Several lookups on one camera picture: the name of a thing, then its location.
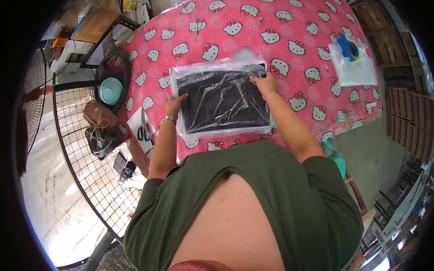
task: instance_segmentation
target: teal plastic chair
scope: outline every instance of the teal plastic chair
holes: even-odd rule
[[[339,171],[341,172],[342,179],[345,177],[345,160],[342,155],[328,142],[327,140],[322,142],[322,151],[326,154],[326,147],[329,147],[332,150],[332,154],[327,156],[327,158],[332,159],[336,165],[338,165]]]

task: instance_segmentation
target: scissors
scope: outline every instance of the scissors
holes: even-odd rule
[[[141,110],[141,126],[138,128],[137,130],[137,139],[139,141],[149,141],[151,140],[151,138],[149,137],[149,132],[148,129],[146,127],[146,122],[145,122],[146,118],[145,118],[145,111],[142,109]]]

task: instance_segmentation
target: blue tape dispenser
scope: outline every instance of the blue tape dispenser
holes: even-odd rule
[[[354,41],[347,39],[341,32],[335,33],[335,38],[339,46],[341,46],[344,57],[348,57],[351,62],[360,59],[360,51]]]

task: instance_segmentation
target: hand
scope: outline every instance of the hand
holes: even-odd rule
[[[276,81],[270,72],[267,72],[266,78],[250,76],[250,80],[256,83],[264,101],[267,101],[267,97],[276,93]]]
[[[166,109],[166,115],[172,116],[178,119],[178,112],[181,108],[181,103],[187,99],[188,94],[181,95],[178,99],[174,100],[170,95],[167,95],[167,100],[164,102],[164,108]]]

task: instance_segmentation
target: green t-shirt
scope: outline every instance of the green t-shirt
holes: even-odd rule
[[[300,164],[285,148],[260,140],[194,153],[165,181],[146,182],[124,237],[125,253],[138,270],[167,270],[211,189],[227,172],[252,187],[286,270],[341,270],[352,260],[363,223],[335,162],[311,157]]]

